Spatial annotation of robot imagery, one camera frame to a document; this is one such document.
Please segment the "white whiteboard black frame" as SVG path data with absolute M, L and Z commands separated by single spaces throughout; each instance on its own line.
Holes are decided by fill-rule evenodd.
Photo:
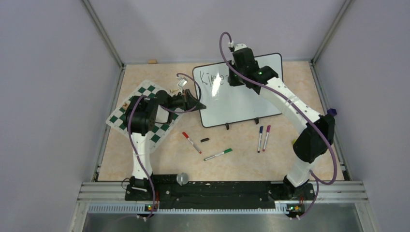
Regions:
M 224 62 L 194 67 L 194 80 L 201 91 L 201 124 L 205 128 L 225 126 L 241 121 L 280 115 L 268 100 L 246 86 L 232 87 L 228 83 L 229 68 Z

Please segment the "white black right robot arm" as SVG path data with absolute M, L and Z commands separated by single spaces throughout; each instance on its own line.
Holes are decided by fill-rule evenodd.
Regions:
M 226 61 L 231 86 L 245 85 L 273 104 L 293 124 L 299 136 L 293 143 L 297 156 L 291 170 L 284 177 L 283 192 L 289 199 L 297 199 L 311 176 L 315 160 L 330 152 L 334 174 L 337 174 L 336 155 L 332 149 L 335 119 L 332 114 L 321 115 L 300 100 L 269 66 L 260 67 L 253 51 L 243 43 L 229 42 L 233 60 Z

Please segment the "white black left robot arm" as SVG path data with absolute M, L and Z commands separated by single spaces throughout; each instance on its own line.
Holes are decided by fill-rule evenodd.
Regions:
M 150 138 L 156 123 L 170 125 L 174 113 L 179 108 L 181 113 L 206 109 L 199 99 L 194 98 L 190 90 L 171 96 L 165 90 L 158 91 L 153 97 L 133 96 L 125 113 L 124 125 L 132 146 L 133 169 L 128 191 L 136 190 L 144 200 L 151 199 L 155 187 L 151 176 Z

